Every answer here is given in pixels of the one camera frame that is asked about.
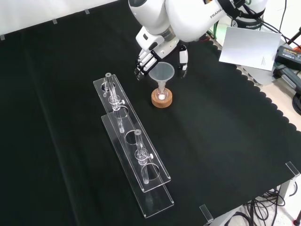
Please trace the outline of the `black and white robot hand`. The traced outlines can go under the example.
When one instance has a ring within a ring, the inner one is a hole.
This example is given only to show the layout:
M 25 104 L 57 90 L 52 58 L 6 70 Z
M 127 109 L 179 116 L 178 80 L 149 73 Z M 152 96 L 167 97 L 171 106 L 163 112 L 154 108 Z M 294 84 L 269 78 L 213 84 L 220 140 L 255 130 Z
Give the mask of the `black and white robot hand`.
M 188 70 L 188 49 L 175 36 L 170 27 L 158 35 L 152 35 L 145 27 L 142 27 L 136 36 L 136 41 L 141 47 L 134 70 L 134 74 L 138 80 L 142 80 L 147 76 L 159 62 L 162 62 L 164 58 L 174 51 L 178 51 L 179 53 L 178 75 L 180 78 L 186 77 Z

